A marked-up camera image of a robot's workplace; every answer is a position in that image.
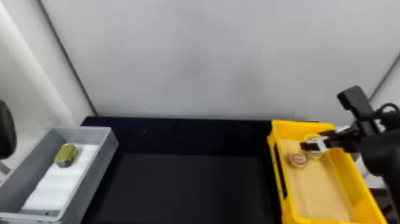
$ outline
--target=white wall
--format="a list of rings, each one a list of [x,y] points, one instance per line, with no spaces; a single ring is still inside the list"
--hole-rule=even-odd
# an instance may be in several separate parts
[[[400,106],[400,61],[397,61],[377,94],[375,94],[371,104],[374,108],[378,109],[387,102],[392,102]]]
[[[71,78],[73,74],[70,73],[70,68],[62,62],[62,55],[56,49],[58,46],[54,45],[55,41],[46,41],[51,39],[47,36],[47,39],[43,37],[41,43],[30,43],[37,51],[41,49],[47,52],[46,57],[45,54],[36,54],[26,41],[26,37],[33,41],[35,29],[43,31],[33,21],[33,17],[26,14],[25,22],[32,26],[31,33],[26,30],[29,27],[26,25],[27,27],[21,29],[26,31],[25,35],[22,34],[12,15],[0,1],[0,98],[11,110],[18,139],[15,154],[3,162],[12,169],[28,155],[50,127],[79,125],[84,116],[92,114],[86,99],[74,92],[77,90],[79,93],[79,87]],[[62,91],[68,88],[72,93]]]
[[[42,0],[100,115],[352,116],[398,53],[398,0]]]
[[[93,115],[38,0],[1,0],[47,76],[69,108],[75,124]]]

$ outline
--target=gray plastic tray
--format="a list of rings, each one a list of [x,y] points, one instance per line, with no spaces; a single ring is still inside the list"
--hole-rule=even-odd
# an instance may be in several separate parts
[[[98,145],[68,203],[54,214],[21,213],[23,204],[65,143]],[[51,129],[0,184],[0,223],[80,223],[117,147],[118,141],[109,127]]]

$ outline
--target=gray wall panel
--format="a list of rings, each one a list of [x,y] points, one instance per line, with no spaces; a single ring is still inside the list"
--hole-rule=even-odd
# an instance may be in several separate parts
[[[42,0],[100,115],[351,121],[398,53],[400,1]]]

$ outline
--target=black table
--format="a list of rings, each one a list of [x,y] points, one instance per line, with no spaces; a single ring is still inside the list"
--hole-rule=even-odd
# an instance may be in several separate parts
[[[120,146],[83,223],[280,223],[270,121],[87,117]]]

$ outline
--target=yellow bin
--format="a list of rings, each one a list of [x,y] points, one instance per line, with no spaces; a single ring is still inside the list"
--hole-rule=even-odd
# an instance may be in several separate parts
[[[290,166],[307,134],[334,130],[328,123],[273,120],[268,136],[284,224],[387,223],[353,159],[341,148],[310,159],[305,168]]]

